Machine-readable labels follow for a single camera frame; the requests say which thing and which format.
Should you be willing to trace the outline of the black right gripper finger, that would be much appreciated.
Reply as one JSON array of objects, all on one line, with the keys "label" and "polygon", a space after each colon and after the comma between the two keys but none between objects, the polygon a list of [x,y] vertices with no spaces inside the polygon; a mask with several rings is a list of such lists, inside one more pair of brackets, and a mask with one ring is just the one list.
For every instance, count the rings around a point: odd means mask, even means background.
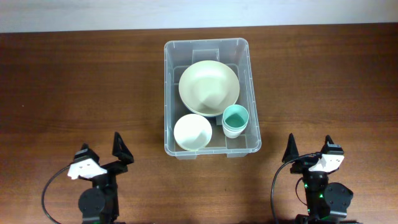
[{"label": "black right gripper finger", "polygon": [[343,148],[339,144],[335,144],[330,135],[325,136],[325,144],[321,149],[322,154],[339,155],[344,154]]},{"label": "black right gripper finger", "polygon": [[295,138],[294,135],[290,133],[287,141],[287,147],[285,149],[284,156],[282,158],[282,162],[286,163],[288,161],[297,159],[298,157],[299,157],[299,152],[297,149]]}]

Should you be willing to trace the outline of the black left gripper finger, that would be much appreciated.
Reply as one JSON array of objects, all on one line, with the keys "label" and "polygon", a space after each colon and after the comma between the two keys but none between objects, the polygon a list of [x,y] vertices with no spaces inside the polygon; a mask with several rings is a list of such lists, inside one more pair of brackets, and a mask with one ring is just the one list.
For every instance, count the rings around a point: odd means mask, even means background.
[{"label": "black left gripper finger", "polygon": [[132,164],[134,162],[134,156],[131,154],[118,132],[114,133],[112,155],[116,156],[125,165]]},{"label": "black left gripper finger", "polygon": [[81,149],[75,153],[73,163],[85,161],[87,159],[92,159],[94,162],[99,164],[100,157],[95,153],[95,151],[89,148],[88,144],[83,143]]}]

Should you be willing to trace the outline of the cream white cup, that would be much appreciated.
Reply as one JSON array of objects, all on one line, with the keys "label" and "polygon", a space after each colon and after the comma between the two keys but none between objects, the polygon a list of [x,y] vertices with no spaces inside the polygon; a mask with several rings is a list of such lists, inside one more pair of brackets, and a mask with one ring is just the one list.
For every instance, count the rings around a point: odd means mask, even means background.
[{"label": "cream white cup", "polygon": [[242,126],[240,128],[232,128],[226,124],[223,124],[224,135],[227,138],[231,138],[231,139],[237,138],[245,129],[246,129],[246,126]]}]

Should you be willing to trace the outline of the green cup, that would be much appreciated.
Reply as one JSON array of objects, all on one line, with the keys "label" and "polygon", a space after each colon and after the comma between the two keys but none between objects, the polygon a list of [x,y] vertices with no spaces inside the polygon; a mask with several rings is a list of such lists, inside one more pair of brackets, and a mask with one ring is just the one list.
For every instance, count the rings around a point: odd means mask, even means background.
[{"label": "green cup", "polygon": [[224,110],[222,122],[231,130],[243,130],[249,121],[249,112],[242,105],[231,105]]}]

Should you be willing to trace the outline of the white bowl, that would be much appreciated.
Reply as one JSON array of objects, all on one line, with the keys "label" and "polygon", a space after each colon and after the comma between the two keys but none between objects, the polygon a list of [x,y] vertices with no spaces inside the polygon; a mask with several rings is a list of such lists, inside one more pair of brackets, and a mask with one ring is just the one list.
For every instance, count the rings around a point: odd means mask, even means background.
[{"label": "white bowl", "polygon": [[175,141],[203,137],[211,140],[213,130],[210,122],[199,114],[187,114],[182,116],[175,124]]}]

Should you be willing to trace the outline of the green bowl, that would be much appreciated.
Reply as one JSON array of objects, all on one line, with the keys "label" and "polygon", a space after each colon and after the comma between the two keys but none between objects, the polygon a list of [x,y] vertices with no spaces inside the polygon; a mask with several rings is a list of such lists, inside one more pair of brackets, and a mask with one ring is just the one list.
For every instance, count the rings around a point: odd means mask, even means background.
[{"label": "green bowl", "polygon": [[197,151],[206,147],[209,142],[210,139],[203,137],[181,139],[179,141],[176,141],[176,143],[186,151]]}]

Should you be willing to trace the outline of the beige plate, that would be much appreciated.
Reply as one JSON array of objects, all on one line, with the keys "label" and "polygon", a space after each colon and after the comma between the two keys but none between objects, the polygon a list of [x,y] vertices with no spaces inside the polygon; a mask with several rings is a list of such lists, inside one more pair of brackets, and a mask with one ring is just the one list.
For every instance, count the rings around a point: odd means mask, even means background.
[{"label": "beige plate", "polygon": [[200,114],[202,116],[218,116],[221,115],[224,110],[235,104],[239,97],[219,97],[219,96],[207,96],[202,99],[199,98],[182,98],[180,97],[184,106],[187,107],[192,113]]}]

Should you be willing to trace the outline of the cream white plate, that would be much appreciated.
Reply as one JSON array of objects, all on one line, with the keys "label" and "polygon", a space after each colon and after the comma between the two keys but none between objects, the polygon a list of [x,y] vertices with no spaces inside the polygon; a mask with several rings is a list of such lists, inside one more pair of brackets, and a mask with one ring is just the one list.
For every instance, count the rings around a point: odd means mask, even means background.
[{"label": "cream white plate", "polygon": [[192,64],[182,73],[178,92],[182,98],[239,97],[239,78],[227,65],[204,60]]}]

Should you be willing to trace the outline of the grey cup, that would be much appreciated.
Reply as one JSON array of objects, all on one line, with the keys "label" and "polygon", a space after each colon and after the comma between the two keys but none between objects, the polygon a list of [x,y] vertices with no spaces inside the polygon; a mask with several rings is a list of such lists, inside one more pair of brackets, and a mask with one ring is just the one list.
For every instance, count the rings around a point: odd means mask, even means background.
[{"label": "grey cup", "polygon": [[222,122],[223,129],[231,133],[241,133],[246,129],[247,123],[240,119],[229,119]]}]

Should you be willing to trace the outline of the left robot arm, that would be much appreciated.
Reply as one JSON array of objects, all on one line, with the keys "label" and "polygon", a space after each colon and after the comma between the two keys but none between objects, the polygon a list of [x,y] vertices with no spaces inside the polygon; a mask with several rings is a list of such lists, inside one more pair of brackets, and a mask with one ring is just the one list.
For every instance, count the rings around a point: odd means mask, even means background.
[{"label": "left robot arm", "polygon": [[83,223],[114,223],[119,216],[116,176],[128,171],[134,157],[118,132],[114,134],[112,155],[118,159],[102,166],[100,157],[87,144],[74,155],[68,176],[92,183],[92,188],[85,190],[78,200]]}]

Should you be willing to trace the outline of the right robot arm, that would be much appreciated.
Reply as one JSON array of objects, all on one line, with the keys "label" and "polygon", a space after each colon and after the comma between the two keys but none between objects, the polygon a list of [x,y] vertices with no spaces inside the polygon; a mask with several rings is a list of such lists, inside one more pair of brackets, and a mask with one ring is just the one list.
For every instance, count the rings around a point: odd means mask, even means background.
[{"label": "right robot arm", "polygon": [[292,165],[291,174],[302,176],[307,206],[307,214],[297,215],[295,223],[340,223],[347,217],[353,191],[328,178],[339,169],[344,158],[343,148],[329,135],[321,151],[300,156],[294,135],[289,134],[282,162]]}]

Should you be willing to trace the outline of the white label in container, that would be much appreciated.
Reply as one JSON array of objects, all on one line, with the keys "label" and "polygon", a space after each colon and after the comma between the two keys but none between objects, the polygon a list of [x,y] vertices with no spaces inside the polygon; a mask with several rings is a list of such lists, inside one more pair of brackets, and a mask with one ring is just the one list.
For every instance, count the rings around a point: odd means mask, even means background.
[{"label": "white label in container", "polygon": [[222,120],[223,120],[223,115],[221,114],[221,115],[218,115],[217,117],[216,117],[216,125],[217,126],[221,126],[222,125]]}]

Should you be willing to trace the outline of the clear plastic storage container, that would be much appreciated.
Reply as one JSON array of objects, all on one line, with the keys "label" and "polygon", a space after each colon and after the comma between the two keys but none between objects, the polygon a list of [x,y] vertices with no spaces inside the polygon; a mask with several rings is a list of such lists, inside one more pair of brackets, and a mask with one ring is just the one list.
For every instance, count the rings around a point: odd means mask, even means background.
[{"label": "clear plastic storage container", "polygon": [[[231,139],[224,135],[222,125],[216,125],[216,116],[209,117],[213,134],[208,145],[197,151],[186,151],[174,139],[175,123],[191,113],[180,99],[178,83],[190,65],[203,60],[221,62],[237,74],[240,84],[237,104],[248,110],[249,121],[246,129]],[[170,156],[177,159],[196,159],[199,155],[212,154],[244,157],[261,148],[249,44],[243,38],[168,41],[164,45],[164,106],[164,147]]]}]

